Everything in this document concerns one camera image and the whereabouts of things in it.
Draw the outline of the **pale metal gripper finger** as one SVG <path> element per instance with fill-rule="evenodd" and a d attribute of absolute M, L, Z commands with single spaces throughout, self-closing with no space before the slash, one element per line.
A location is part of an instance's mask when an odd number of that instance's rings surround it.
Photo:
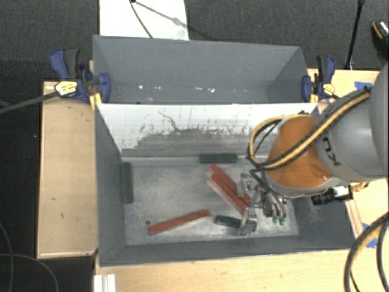
<path fill-rule="evenodd" d="M 252 186 L 252 177 L 248 173 L 241 173 L 238 183 L 238 195 L 245 195 Z"/>
<path fill-rule="evenodd" d="M 247 208 L 240 221 L 237 235 L 249 235 L 256 231 L 258 225 L 258 219 L 253 209 Z"/>

